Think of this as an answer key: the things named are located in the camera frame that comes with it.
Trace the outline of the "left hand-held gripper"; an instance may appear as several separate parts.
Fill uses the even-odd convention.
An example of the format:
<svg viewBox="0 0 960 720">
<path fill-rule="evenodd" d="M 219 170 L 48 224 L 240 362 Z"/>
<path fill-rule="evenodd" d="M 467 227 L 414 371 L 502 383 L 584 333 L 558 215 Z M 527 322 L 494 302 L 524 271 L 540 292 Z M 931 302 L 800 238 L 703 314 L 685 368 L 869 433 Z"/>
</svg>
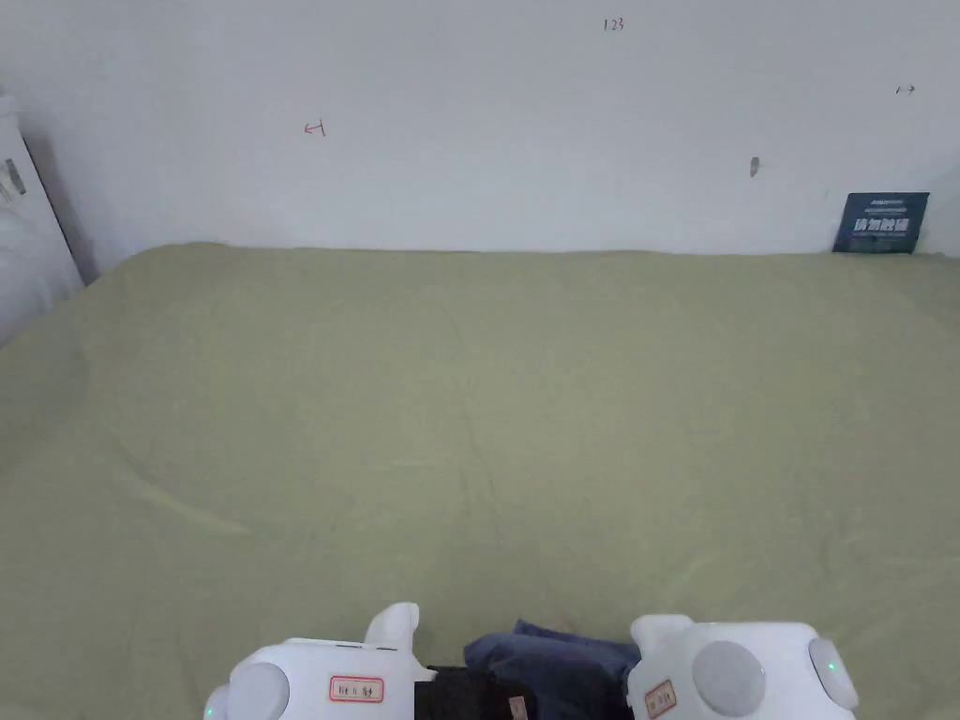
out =
<svg viewBox="0 0 960 720">
<path fill-rule="evenodd" d="M 290 638 L 243 659 L 209 695 L 205 719 L 537 719 L 519 682 L 413 653 L 415 603 L 377 613 L 361 642 Z"/>
</svg>

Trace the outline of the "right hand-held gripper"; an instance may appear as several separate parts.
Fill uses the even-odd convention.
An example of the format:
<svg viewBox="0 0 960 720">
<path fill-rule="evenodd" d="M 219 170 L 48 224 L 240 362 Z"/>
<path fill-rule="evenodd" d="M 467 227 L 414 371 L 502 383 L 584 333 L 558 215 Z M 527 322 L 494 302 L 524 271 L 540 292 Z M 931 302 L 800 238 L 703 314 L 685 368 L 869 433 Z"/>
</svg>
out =
<svg viewBox="0 0 960 720">
<path fill-rule="evenodd" d="M 804 623 L 644 615 L 630 632 L 636 719 L 852 719 L 859 705 L 836 646 Z"/>
</svg>

